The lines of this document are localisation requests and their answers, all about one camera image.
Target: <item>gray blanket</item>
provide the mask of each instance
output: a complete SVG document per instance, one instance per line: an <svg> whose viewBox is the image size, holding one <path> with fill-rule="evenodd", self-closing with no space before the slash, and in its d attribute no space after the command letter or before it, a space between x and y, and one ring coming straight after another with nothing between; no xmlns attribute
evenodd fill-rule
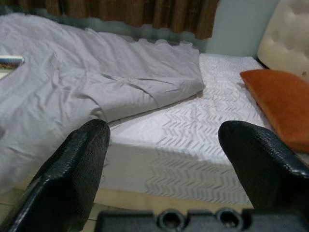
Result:
<svg viewBox="0 0 309 232"><path fill-rule="evenodd" d="M0 80L0 191L38 169L86 121L111 122L204 88L191 44L136 42L37 16L0 17L0 55L25 59Z"/></svg>

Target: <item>white mattress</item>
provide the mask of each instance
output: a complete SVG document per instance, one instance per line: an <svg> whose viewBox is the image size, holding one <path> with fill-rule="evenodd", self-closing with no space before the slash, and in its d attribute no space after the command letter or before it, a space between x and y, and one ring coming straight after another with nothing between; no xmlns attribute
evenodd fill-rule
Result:
<svg viewBox="0 0 309 232"><path fill-rule="evenodd" d="M239 72L250 57L200 55L206 88L195 98L110 124L101 188L216 203L250 203L217 133L227 120L270 128Z"/></svg>

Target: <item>brown curtain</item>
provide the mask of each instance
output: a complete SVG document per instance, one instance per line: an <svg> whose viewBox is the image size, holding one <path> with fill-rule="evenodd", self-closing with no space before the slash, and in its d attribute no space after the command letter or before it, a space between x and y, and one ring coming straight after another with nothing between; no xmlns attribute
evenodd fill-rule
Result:
<svg viewBox="0 0 309 232"><path fill-rule="evenodd" d="M97 17L105 21L123 21L140 27L152 24L180 33L190 31L197 39L209 38L219 0L0 0L22 8L46 8L50 14L61 10L75 18Z"/></svg>

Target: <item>tufted headboard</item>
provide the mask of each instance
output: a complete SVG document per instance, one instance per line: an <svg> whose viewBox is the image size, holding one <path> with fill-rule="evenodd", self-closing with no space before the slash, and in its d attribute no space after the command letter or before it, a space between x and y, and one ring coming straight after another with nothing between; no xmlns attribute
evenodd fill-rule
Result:
<svg viewBox="0 0 309 232"><path fill-rule="evenodd" d="M270 69L309 81L309 0L281 0L260 43L258 58Z"/></svg>

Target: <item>orange pillow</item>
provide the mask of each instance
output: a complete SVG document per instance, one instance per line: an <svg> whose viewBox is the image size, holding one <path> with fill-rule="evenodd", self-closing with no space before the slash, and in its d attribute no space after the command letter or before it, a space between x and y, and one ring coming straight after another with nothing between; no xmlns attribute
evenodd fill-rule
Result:
<svg viewBox="0 0 309 232"><path fill-rule="evenodd" d="M277 135L293 150L309 153L309 83L275 70L240 73Z"/></svg>

